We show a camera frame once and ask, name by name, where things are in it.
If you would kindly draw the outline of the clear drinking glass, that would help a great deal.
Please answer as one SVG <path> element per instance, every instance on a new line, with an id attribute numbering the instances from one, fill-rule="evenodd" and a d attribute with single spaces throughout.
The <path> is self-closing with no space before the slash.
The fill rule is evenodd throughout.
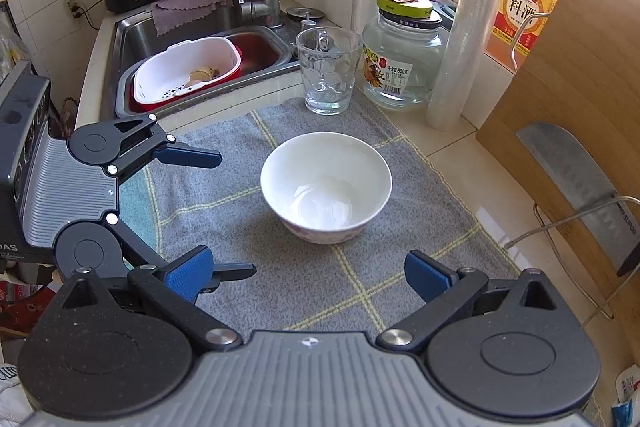
<path id="1" fill-rule="evenodd" d="M 312 113 L 335 116 L 348 109 L 361 48 L 360 35 L 341 27 L 309 28 L 297 35 L 304 100 Z"/>

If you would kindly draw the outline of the grey teal table cloth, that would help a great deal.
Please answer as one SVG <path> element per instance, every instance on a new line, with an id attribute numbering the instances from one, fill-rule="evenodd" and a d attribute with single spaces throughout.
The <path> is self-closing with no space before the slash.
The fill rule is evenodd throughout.
<path id="1" fill-rule="evenodd" d="M 220 150 L 213 170 L 152 162 L 120 190 L 120 215 L 164 259 L 198 245 L 257 271 L 198 297 L 241 334 L 376 335 L 421 306 L 409 251 L 496 279 L 516 266 L 442 175 L 364 95 L 345 113 L 299 98 L 211 124 L 186 143 Z"/>

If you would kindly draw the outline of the bamboo cutting board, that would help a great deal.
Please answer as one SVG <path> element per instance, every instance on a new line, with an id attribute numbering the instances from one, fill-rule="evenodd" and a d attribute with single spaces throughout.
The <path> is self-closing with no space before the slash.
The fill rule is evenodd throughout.
<path id="1" fill-rule="evenodd" d="M 572 208 L 516 134 L 569 131 L 613 182 L 639 193 L 639 0 L 558 0 L 476 139 L 552 220 Z"/>

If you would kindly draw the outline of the white plastic colander basket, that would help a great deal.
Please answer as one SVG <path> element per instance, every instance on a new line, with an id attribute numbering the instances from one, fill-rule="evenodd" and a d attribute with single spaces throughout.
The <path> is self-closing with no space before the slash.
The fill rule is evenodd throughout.
<path id="1" fill-rule="evenodd" d="M 241 65 L 242 52 L 228 38 L 184 40 L 137 69 L 132 95 L 140 106 L 157 108 L 235 80 Z"/>

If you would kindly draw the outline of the blue white salt bag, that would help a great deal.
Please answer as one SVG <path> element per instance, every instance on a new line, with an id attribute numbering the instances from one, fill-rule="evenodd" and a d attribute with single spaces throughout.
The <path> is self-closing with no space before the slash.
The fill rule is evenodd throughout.
<path id="1" fill-rule="evenodd" d="M 616 427 L 638 427 L 640 423 L 640 369 L 637 364 L 624 369 L 615 381 L 618 401 L 612 406 Z"/>

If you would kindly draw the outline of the glass jar with label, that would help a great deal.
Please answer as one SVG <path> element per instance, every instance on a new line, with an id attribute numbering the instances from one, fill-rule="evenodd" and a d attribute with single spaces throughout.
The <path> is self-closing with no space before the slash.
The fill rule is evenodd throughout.
<path id="1" fill-rule="evenodd" d="M 378 15 L 362 31 L 364 93 L 389 110 L 431 100 L 447 38 L 430 0 L 375 0 Z"/>

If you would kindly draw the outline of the santoku kitchen knife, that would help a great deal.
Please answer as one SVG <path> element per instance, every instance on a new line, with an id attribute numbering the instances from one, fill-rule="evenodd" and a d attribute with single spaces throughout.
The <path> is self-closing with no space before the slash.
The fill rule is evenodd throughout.
<path id="1" fill-rule="evenodd" d="M 639 263 L 639 222 L 576 136 L 534 122 L 516 136 L 536 159 L 622 277 Z"/>

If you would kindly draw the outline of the tall plastic wrap roll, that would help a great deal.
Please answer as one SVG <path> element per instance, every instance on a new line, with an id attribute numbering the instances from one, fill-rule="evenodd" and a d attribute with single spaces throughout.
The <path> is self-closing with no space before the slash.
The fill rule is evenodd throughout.
<path id="1" fill-rule="evenodd" d="M 426 110 L 432 128 L 449 131 L 457 124 L 485 54 L 497 4 L 498 0 L 459 0 Z"/>

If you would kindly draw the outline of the floral bowl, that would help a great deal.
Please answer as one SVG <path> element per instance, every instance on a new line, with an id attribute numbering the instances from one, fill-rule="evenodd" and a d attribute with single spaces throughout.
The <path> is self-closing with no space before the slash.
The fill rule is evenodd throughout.
<path id="1" fill-rule="evenodd" d="M 335 132 L 306 133 L 279 145 L 260 172 L 262 196 L 285 228 L 306 242 L 353 239 L 386 206 L 393 178 L 371 145 Z"/>

